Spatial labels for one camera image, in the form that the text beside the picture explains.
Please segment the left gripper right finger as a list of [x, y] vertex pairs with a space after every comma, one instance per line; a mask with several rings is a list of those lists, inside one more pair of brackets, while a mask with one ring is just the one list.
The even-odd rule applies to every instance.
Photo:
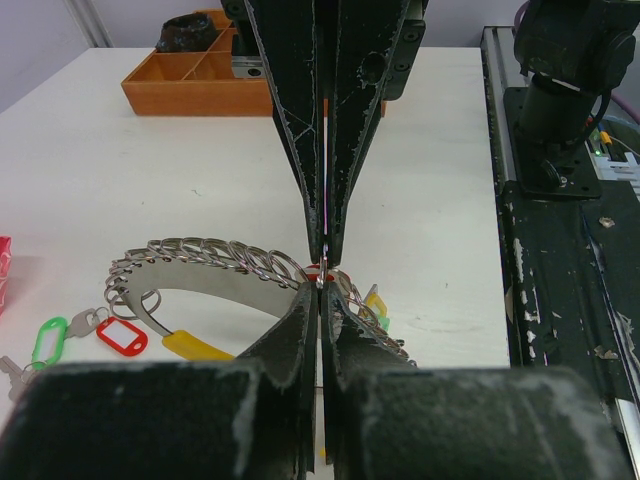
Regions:
[[420, 369], [320, 295], [325, 445], [339, 479], [629, 479], [589, 385], [566, 368]]

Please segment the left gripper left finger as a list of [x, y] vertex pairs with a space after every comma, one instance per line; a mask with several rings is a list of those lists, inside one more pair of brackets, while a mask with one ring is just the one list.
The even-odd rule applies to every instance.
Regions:
[[315, 467], [316, 287], [231, 361], [67, 363], [1, 435], [5, 479], [303, 479]]

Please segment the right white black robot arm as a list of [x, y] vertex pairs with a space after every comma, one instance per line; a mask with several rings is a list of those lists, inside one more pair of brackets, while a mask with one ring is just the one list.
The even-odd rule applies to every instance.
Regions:
[[[339, 265], [350, 197], [387, 101], [405, 88], [426, 29], [423, 1], [227, 1], [238, 77], [267, 81], [303, 199], [310, 256]], [[532, 1], [514, 56], [530, 78], [504, 94], [517, 177], [537, 198], [595, 198], [561, 183], [633, 60], [635, 1]]]

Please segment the large metal keyring with keys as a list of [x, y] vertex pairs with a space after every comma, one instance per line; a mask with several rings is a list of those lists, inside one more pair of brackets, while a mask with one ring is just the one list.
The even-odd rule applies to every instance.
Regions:
[[415, 368], [400, 342], [389, 337], [380, 320], [386, 308], [361, 297], [343, 272], [335, 282], [326, 281], [329, 270], [320, 263], [317, 282], [303, 268], [277, 250], [263, 250], [238, 241], [214, 238], [166, 238], [151, 240], [146, 247], [126, 251], [109, 270], [104, 292], [111, 313], [124, 321], [140, 320], [163, 338], [166, 348], [190, 361], [221, 361], [225, 355], [182, 331], [172, 331], [154, 318], [154, 307], [144, 303], [162, 300], [164, 290], [201, 293], [248, 306], [277, 318], [277, 323], [245, 352], [258, 358], [265, 372], [286, 383], [306, 365], [313, 365], [315, 347], [307, 336], [316, 325], [313, 285], [335, 283], [341, 304], [356, 306], [352, 316], [366, 339], [383, 351], [380, 368]]

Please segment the red tag key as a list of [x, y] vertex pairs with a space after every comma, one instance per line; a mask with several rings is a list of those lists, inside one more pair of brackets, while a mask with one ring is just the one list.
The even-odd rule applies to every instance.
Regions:
[[[318, 264], [308, 265], [303, 268], [303, 272], [307, 279], [311, 282], [317, 282], [320, 275], [320, 266]], [[335, 282], [339, 272], [335, 269], [329, 270], [326, 275], [326, 281]]]
[[125, 357], [141, 354], [148, 345], [148, 336], [128, 321], [109, 317], [96, 328], [98, 338]]

